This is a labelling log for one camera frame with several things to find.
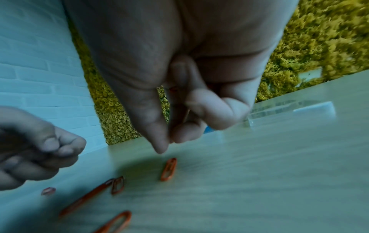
yellow moss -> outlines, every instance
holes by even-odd
[[[88,48],[70,24],[95,110],[109,145],[139,137],[122,106],[97,72]],[[322,77],[303,82],[299,73],[322,67]],[[255,101],[264,101],[369,68],[369,0],[300,0],[271,55]],[[158,89],[163,114],[169,104]]]

hand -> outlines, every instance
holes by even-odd
[[[251,111],[297,3],[65,0],[101,75],[158,153],[199,138],[206,124],[225,129]],[[161,85],[171,104],[169,128]]]
[[[28,112],[0,106],[0,190],[46,180],[78,160],[86,140]]]

chain of paper clips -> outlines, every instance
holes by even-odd
[[[163,172],[161,173],[160,180],[161,181],[170,180],[174,175],[174,171],[176,169],[176,166],[177,166],[177,159],[176,158],[169,159],[166,162],[166,165],[165,165],[165,168],[164,168]],[[109,179],[109,180],[105,181],[104,183],[102,183],[98,187],[94,188],[92,191],[85,194],[83,197],[81,197],[77,201],[73,202],[72,204],[70,204],[69,206],[64,208],[59,213],[59,217],[62,218],[64,216],[70,214],[71,212],[75,211],[80,206],[82,206],[87,201],[89,201],[91,198],[95,197],[96,195],[98,195],[102,191],[106,190],[110,186],[112,186],[111,194],[113,196],[120,193],[120,192],[122,192],[124,190],[124,187],[125,187],[125,178],[123,176],[121,176],[121,177],[118,177],[118,178],[112,178],[112,179]],[[49,187],[49,188],[44,189],[42,191],[41,195],[51,195],[51,194],[55,193],[55,191],[56,191],[55,188]],[[126,226],[128,226],[128,224],[131,221],[131,217],[132,217],[132,213],[129,210],[121,212],[120,214],[116,215],[114,218],[112,218],[110,221],[108,221],[105,225],[103,225],[101,228],[99,228],[94,233],[108,233],[109,230],[110,230],[110,227],[116,221],[118,221],[119,219],[124,218],[123,223],[120,226],[118,226],[112,232],[112,233],[118,233],[118,232],[122,231]]]

wall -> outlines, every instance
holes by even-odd
[[[60,1],[0,0],[0,105],[106,146]]]

wooden table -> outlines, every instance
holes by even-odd
[[[142,138],[82,155],[51,180],[0,193],[0,232],[91,233],[124,210],[133,213],[127,233],[369,232],[368,88],[364,71],[257,103],[268,117],[171,145],[163,156]],[[293,103],[317,105],[293,111]],[[174,177],[161,182],[172,157]],[[127,179],[121,194],[106,191],[57,220],[119,175]],[[56,193],[41,196],[49,186]]]

